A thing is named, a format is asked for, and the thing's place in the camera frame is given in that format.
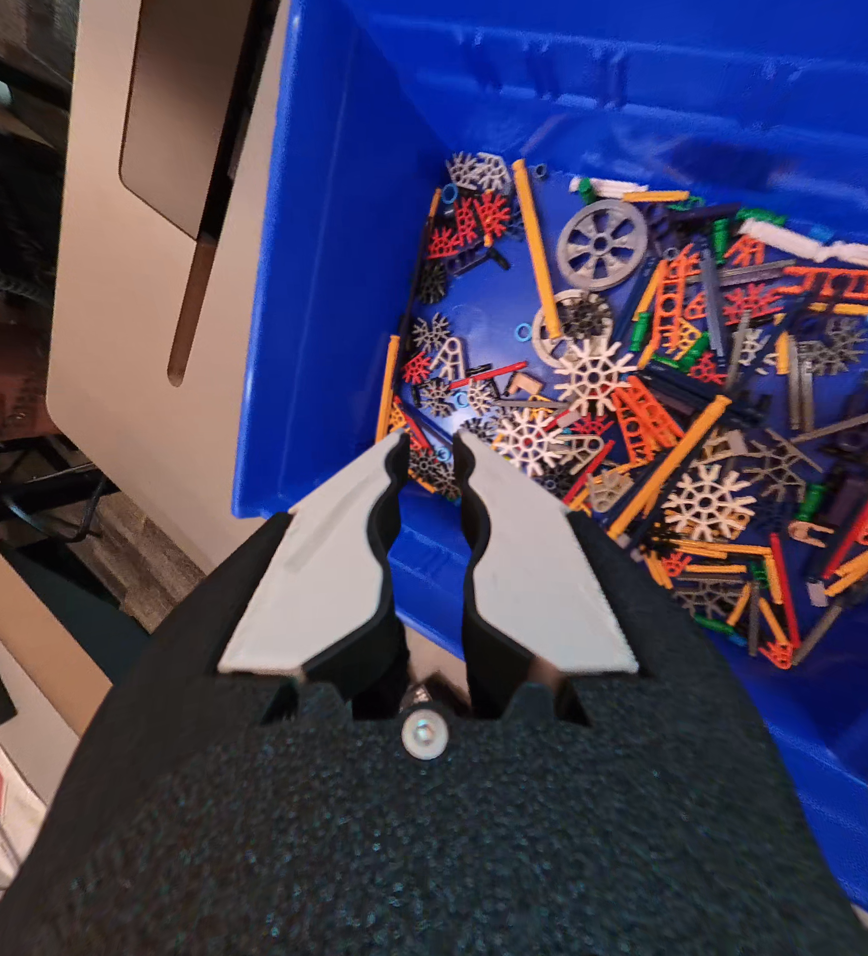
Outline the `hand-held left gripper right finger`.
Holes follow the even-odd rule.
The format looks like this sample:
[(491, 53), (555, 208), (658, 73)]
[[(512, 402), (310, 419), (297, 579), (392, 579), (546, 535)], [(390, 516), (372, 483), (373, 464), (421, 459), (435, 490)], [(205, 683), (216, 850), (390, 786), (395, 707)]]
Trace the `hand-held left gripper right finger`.
[(453, 457), (471, 550), (462, 645), (474, 713), (498, 719), (547, 678), (568, 714), (573, 679), (637, 675), (569, 508), (469, 431), (455, 434)]

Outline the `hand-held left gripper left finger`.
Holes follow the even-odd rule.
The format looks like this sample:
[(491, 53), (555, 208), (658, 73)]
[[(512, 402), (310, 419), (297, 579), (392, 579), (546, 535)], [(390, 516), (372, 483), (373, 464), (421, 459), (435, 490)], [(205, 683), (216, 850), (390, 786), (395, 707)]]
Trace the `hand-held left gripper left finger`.
[(389, 556), (410, 449), (404, 431), (389, 434), (289, 510), (220, 674), (332, 685), (356, 720), (399, 711), (409, 651)]

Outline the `pile of toy building pieces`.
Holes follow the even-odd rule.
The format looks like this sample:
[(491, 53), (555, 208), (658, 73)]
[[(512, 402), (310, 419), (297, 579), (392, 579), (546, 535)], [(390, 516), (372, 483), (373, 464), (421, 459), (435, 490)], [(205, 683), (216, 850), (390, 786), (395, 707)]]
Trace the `pile of toy building pieces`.
[(468, 431), (782, 670), (868, 599), (868, 243), (685, 190), (445, 162), (381, 424)]

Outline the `blue plastic parts bin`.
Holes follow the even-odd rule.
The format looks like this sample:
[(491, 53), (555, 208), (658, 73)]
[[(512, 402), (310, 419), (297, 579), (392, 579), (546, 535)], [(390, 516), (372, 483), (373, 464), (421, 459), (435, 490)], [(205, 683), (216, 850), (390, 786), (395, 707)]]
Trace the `blue plastic parts bin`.
[[(579, 206), (568, 174), (868, 245), (868, 2), (292, 2), (237, 517), (287, 510), (372, 443), (428, 203), (461, 151), (547, 164), (534, 195), (557, 292), (556, 241)], [(397, 611), (462, 655), (458, 511), (413, 483), (400, 500)], [(868, 596), (827, 634), (789, 670), (710, 637), (868, 912)]]

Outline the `cardboard box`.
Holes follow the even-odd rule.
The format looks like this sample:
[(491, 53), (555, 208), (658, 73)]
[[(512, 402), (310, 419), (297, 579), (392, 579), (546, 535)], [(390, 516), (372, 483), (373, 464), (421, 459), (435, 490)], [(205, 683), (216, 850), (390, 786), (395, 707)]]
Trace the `cardboard box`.
[(112, 681), (1, 553), (0, 643), (82, 737)]

